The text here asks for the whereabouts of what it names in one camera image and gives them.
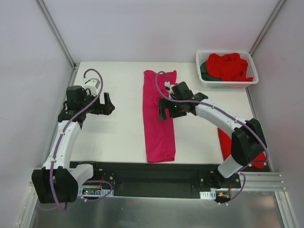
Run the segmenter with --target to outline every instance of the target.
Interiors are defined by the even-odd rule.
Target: white plastic basket
[[[241,58],[248,62],[247,74],[246,77],[253,77],[252,82],[218,82],[218,81],[205,81],[201,78],[200,65],[207,61],[209,56],[212,54],[218,54],[223,56],[231,53],[239,53]],[[203,87],[210,88],[246,88],[249,85],[255,84],[258,82],[257,69],[253,62],[251,55],[245,51],[224,51],[224,50],[209,50],[209,51],[198,51],[196,53],[196,66],[198,69],[200,83]]]

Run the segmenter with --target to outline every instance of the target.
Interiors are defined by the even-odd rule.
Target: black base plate
[[[70,168],[78,164],[71,161]],[[97,166],[102,169],[104,180],[114,184],[114,196],[199,199],[200,191],[210,191],[204,177],[219,165],[97,162]],[[239,176],[234,174],[222,187],[228,188],[231,183],[232,188],[240,188],[236,179]]]

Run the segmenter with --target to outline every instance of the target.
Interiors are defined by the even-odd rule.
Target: red cloth
[[[218,136],[219,136],[220,147],[222,149],[223,158],[224,158],[224,160],[226,160],[226,158],[229,157],[229,155],[231,154],[231,139],[225,132],[223,132],[219,128],[218,128]],[[264,153],[261,153],[259,156],[257,156],[254,159],[254,161],[256,161],[256,162],[264,161],[265,158],[266,157],[265,157]],[[257,167],[257,168],[264,167],[264,163],[251,163],[251,165],[253,167]]]
[[[174,84],[176,71],[168,72],[167,75],[171,84]],[[149,163],[171,162],[174,161],[176,152],[173,119],[169,117],[169,112],[167,112],[167,120],[158,120],[158,100],[162,98],[162,95],[156,88],[155,76],[154,71],[146,70],[144,72],[142,114],[147,161]],[[165,75],[160,74],[158,85],[161,91],[169,96],[169,93],[164,89],[165,81]]]
[[[252,82],[253,78],[246,78],[248,62],[241,59],[239,53],[224,56],[211,54],[207,60],[207,72],[210,76],[222,81]]]

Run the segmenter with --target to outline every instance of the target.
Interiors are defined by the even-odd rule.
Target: black joint housing
[[[246,121],[246,125],[257,134],[265,146],[267,146],[261,124],[256,119]],[[255,136],[245,127],[236,128],[232,133],[231,156],[242,166],[250,164],[260,153],[264,151],[263,146]]]

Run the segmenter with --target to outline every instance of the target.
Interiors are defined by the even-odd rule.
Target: white enclosure panel
[[[45,0],[76,62],[194,62],[248,51],[277,0]]]
[[[34,0],[0,4],[0,227],[11,228],[46,156],[71,68]]]
[[[254,55],[260,81],[250,87],[271,152],[283,172],[300,227],[304,227],[304,1],[288,1]]]

